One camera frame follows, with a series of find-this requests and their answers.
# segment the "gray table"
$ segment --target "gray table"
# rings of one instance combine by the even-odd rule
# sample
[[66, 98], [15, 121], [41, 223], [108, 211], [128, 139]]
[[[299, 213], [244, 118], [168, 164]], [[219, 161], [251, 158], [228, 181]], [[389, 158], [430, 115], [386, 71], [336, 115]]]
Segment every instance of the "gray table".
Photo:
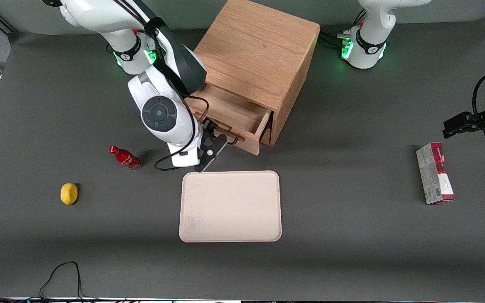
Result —
[[[190, 46], [202, 34], [178, 33]], [[444, 141], [447, 205], [425, 205], [414, 156], [470, 110], [485, 20], [401, 24], [391, 40], [366, 71], [318, 46], [277, 146], [227, 148], [210, 166], [278, 172], [278, 242], [185, 244], [190, 170], [133, 172], [107, 151], [151, 160], [167, 147], [143, 127], [104, 40], [13, 36], [0, 82], [0, 296], [34, 295], [74, 260], [98, 297], [485, 301], [485, 138]], [[66, 182], [81, 186], [73, 207], [59, 201]], [[47, 295], [74, 296], [75, 283], [62, 268]]]

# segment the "coca-cola bottle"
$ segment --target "coca-cola bottle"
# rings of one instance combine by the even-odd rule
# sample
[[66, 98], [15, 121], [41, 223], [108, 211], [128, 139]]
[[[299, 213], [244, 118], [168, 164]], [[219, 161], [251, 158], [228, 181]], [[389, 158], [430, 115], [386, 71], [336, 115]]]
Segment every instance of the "coca-cola bottle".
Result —
[[131, 154], [128, 150], [126, 149], [119, 149], [117, 146], [110, 146], [109, 147], [109, 152], [112, 155], [115, 155], [115, 158], [119, 163], [122, 165], [130, 168], [131, 170], [138, 170], [141, 168], [141, 161], [140, 159], [134, 157], [133, 154]]

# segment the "lemon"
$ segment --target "lemon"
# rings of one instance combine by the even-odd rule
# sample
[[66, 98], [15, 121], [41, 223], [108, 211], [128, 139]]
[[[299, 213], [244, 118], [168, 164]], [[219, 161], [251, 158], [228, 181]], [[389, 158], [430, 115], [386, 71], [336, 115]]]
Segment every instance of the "lemon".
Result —
[[64, 184], [61, 187], [61, 201], [66, 205], [72, 205], [77, 199], [77, 187], [73, 183]]

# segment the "wooden box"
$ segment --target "wooden box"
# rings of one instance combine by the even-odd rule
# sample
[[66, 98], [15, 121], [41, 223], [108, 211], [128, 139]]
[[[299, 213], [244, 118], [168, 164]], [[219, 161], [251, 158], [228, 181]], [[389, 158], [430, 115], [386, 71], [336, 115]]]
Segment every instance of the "wooden box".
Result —
[[[194, 96], [236, 146], [274, 146], [300, 92], [320, 26], [248, 0], [228, 0], [194, 52], [207, 69]], [[205, 109], [187, 98], [194, 115]]]

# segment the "wooden drawer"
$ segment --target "wooden drawer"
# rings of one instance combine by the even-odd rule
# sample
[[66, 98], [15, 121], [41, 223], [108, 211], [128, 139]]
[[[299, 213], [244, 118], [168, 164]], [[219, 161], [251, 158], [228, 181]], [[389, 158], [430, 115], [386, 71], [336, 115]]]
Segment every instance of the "wooden drawer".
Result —
[[[209, 102], [206, 117], [218, 124], [219, 132], [227, 135], [230, 142], [239, 138], [235, 146], [256, 156], [259, 154], [261, 137], [271, 118], [270, 109], [210, 84], [206, 84], [202, 90], [192, 95]], [[194, 98], [185, 100], [192, 113], [199, 119], [205, 110], [205, 103]]]

